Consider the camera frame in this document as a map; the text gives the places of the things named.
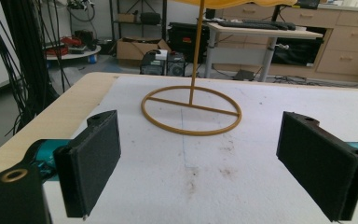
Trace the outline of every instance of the white table surface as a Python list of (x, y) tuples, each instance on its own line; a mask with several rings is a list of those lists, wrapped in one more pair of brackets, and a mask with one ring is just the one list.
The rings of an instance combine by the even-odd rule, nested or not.
[[(215, 136), (183, 136), (144, 118), (141, 101), (147, 93), (189, 83), (188, 78), (150, 76), (114, 82), (91, 115), (118, 111), (121, 159), (87, 222), (67, 218), (59, 183), (45, 183), (54, 223), (330, 223), (276, 157), (282, 112), (310, 116), (338, 138), (358, 141), (358, 90), (198, 79), (196, 85), (221, 91), (241, 106), (237, 128)], [(194, 101), (225, 106), (197, 94)], [(183, 108), (150, 108), (187, 128), (221, 120)], [(74, 135), (85, 127), (83, 122)], [(358, 206), (350, 223), (358, 223)]]

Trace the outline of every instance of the stain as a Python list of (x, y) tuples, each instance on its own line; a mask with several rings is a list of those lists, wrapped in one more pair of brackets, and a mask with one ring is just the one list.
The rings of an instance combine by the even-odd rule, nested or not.
[(193, 181), (188, 181), (187, 182), (187, 193), (188, 193), (188, 195), (191, 196), (195, 192), (196, 192), (196, 185), (194, 184)]
[(197, 192), (197, 185), (196, 185), (196, 180), (197, 177), (199, 175), (199, 170), (198, 168), (187, 168), (186, 169), (186, 193), (187, 193), (187, 198), (190, 200), (193, 196), (193, 194), (195, 194)]
[(233, 170), (231, 168), (219, 169), (219, 172), (224, 178), (228, 178), (231, 180), (235, 177), (235, 173), (237, 173), (236, 170)]
[(234, 150), (233, 147), (220, 147), (219, 149), (226, 152), (231, 152), (232, 150)]

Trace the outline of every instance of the gray floor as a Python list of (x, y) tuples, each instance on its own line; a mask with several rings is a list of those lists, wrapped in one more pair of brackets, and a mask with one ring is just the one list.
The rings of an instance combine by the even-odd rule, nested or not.
[[(76, 81), (78, 81), (81, 77), (90, 72), (139, 74), (138, 67), (118, 66), (117, 59), (107, 55), (100, 55), (96, 64), (88, 64), (87, 60), (85, 59), (76, 59), (63, 61), (62, 66), (64, 67), (64, 72), (67, 75), (71, 85), (76, 83)], [(198, 71), (200, 72), (200, 77), (202, 77), (204, 66), (201, 65)], [(56, 88), (57, 92), (62, 92), (61, 72), (58, 69), (57, 63), (52, 64), (49, 72), (53, 86)], [(191, 74), (192, 64), (189, 64), (186, 67), (186, 76), (191, 76)], [(236, 74), (236, 72), (222, 72), (213, 70), (211, 73), (211, 78), (232, 79)], [(268, 82), (358, 88), (358, 84), (322, 82), (318, 80), (306, 80), (299, 77), (268, 77)], [(0, 146), (2, 146), (12, 136), (11, 128), (13, 127), (17, 116), (17, 106), (11, 95), (10, 89), (5, 88), (0, 90)]]

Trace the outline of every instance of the black cable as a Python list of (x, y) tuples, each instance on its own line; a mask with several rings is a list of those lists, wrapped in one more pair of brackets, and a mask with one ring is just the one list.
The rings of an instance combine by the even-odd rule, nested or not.
[[(31, 0), (2, 0), (1, 5), (11, 33), (11, 38), (8, 39), (12, 40), (10, 45), (19, 63), (17, 66), (17, 60), (11, 56), (0, 34), (0, 54), (19, 109), (19, 118), (13, 127), (15, 132), (18, 132), (51, 104), (58, 94), (50, 86), (40, 34), (37, 32), (38, 25), (35, 23), (36, 5)], [(5, 26), (1, 24), (1, 27), (7, 35)]]
[(82, 20), (82, 19), (78, 18), (77, 16), (75, 16), (75, 14), (72, 13), (71, 8), (67, 7), (66, 9), (68, 10), (69, 14), (71, 14), (71, 16), (73, 16), (78, 21), (89, 22), (89, 21), (94, 20), (94, 17), (95, 17), (95, 8), (94, 7), (92, 7), (92, 16), (88, 20)]
[(87, 10), (87, 17), (89, 18), (89, 24), (91, 24), (91, 27), (92, 27), (92, 31), (94, 32), (95, 34), (95, 39), (98, 39), (98, 34), (97, 34), (97, 30), (95, 29), (94, 27), (94, 24), (92, 23), (92, 19), (90, 18), (90, 14), (89, 14), (89, 11)]
[(232, 36), (234, 36), (234, 35), (229, 35), (228, 37), (226, 37), (226, 38), (224, 38), (224, 39), (221, 39), (221, 40), (218, 40), (218, 41), (216, 41), (216, 42), (214, 42), (214, 43), (215, 43), (215, 44), (220, 43), (220, 42), (222, 42), (222, 41), (225, 41), (225, 40), (229, 39), (229, 38), (232, 37)]
[(229, 76), (229, 75), (227, 75), (227, 74), (225, 74), (225, 73), (223, 73), (223, 72), (220, 72), (219, 70), (217, 70), (217, 69), (215, 69), (215, 68), (213, 68), (213, 70), (214, 70), (214, 71), (216, 71), (217, 73), (221, 74), (221, 75), (226, 76), (226, 77), (231, 77), (231, 78), (234, 78), (234, 77)]
[(62, 67), (62, 53), (60, 51), (60, 25), (59, 25), (60, 22), (59, 22), (58, 11), (57, 11), (56, 7), (55, 7), (55, 15), (56, 15), (56, 23), (57, 23), (57, 36), (55, 36), (55, 34), (54, 34), (54, 27), (53, 27), (53, 21), (51, 18), (51, 12), (50, 12), (50, 10), (48, 10), (48, 18), (49, 18), (49, 21), (51, 24), (51, 29), (52, 29), (52, 33), (53, 33), (53, 37), (54, 37), (54, 42), (53, 42), (53, 40), (51, 40), (50, 35), (48, 34), (48, 28), (46, 27), (46, 24), (43, 21), (43, 16), (40, 11), (40, 20), (41, 20), (41, 23), (43, 24), (44, 31), (46, 31), (43, 33), (43, 38), (45, 38), (45, 34), (47, 34), (50, 43), (52, 43), (52, 47), (55, 49), (54, 52), (56, 53), (57, 63), (59, 65), (59, 68), (61, 71), (62, 92), (65, 92), (65, 81), (69, 87), (71, 87), (71, 84), (68, 80), (68, 77), (65, 74), (65, 71), (63, 70), (63, 67)]

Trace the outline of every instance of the black box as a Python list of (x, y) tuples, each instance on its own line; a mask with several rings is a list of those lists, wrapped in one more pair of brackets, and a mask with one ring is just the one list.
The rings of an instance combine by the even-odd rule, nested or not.
[[(169, 26), (171, 26), (171, 29), (168, 30), (168, 45), (171, 50), (182, 52), (185, 56), (185, 61), (193, 63), (197, 39), (197, 25), (171, 22)], [(208, 47), (208, 39), (209, 28), (202, 25), (198, 63), (203, 62), (203, 54)]]
[(167, 57), (167, 76), (184, 77), (186, 62), (183, 53), (172, 52)]
[(164, 71), (165, 61), (156, 60), (156, 52), (147, 52), (142, 59), (140, 74), (164, 76)]
[(98, 45), (101, 46), (101, 51), (99, 52), (99, 54), (113, 54), (113, 46), (115, 45), (115, 41), (111, 37), (98, 38)]

